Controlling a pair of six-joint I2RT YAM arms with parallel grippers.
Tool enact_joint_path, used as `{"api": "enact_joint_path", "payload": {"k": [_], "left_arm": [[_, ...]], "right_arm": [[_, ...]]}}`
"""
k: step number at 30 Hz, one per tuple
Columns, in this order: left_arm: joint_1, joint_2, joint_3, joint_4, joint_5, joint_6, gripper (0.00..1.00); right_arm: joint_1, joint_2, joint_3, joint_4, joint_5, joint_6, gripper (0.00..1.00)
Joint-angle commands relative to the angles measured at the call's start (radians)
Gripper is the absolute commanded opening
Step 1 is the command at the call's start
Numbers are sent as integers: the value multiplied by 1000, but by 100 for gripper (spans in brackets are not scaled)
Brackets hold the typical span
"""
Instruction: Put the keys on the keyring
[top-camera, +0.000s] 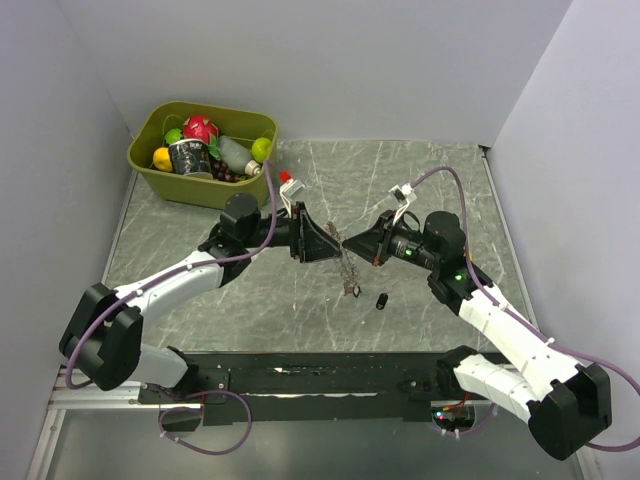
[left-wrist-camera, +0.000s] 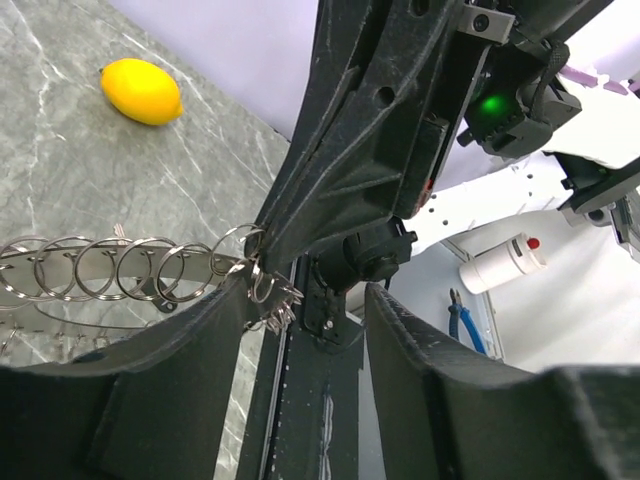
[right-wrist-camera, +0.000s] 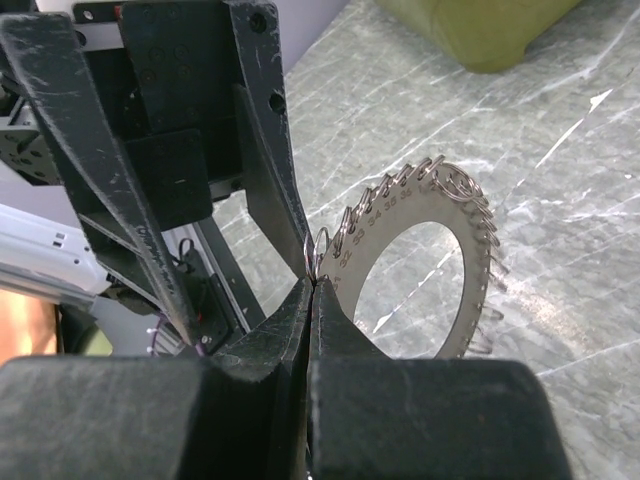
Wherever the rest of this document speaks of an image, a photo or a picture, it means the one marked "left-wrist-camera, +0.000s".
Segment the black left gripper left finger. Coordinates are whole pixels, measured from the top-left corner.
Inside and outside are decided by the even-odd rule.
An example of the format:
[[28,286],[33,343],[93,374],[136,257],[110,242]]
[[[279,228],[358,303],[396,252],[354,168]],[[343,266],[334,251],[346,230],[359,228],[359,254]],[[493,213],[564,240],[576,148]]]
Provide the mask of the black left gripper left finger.
[[5,479],[210,479],[247,283],[68,364],[1,371]]

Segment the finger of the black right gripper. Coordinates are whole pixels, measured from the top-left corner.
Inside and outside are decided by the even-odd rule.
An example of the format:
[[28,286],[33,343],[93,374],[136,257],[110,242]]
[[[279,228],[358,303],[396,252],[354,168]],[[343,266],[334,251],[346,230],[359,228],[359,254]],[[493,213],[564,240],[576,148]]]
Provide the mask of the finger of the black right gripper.
[[445,162],[417,143],[429,119],[451,144],[490,45],[462,33],[468,1],[322,1],[290,147],[257,222],[260,266],[408,217]]

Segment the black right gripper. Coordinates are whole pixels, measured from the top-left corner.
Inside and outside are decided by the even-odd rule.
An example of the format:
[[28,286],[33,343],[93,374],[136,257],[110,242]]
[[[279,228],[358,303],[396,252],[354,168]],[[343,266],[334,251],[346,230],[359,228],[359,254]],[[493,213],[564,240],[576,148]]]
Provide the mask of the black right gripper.
[[[457,31],[464,4],[515,16],[509,40],[497,45]],[[410,1],[414,28],[404,49],[413,61],[408,83],[404,216],[431,196],[460,124],[464,141],[515,158],[531,152],[557,124],[546,90],[569,58],[568,39],[606,1]]]

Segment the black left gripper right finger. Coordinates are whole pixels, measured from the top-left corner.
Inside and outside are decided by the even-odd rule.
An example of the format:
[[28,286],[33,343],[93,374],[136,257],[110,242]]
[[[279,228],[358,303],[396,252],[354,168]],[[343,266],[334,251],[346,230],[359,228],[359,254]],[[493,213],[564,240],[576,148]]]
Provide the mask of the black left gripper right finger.
[[365,293],[368,353],[390,479],[635,479],[639,370],[532,374],[474,352]]

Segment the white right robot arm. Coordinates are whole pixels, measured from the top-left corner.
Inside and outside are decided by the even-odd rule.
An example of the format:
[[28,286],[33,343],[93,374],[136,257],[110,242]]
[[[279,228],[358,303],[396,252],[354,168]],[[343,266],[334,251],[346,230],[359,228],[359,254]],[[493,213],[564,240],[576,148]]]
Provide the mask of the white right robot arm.
[[591,157],[565,179],[544,149],[587,104],[559,79],[602,1],[322,1],[284,164],[258,215],[259,267],[325,248],[372,280],[415,249],[522,212],[584,211],[639,176]]

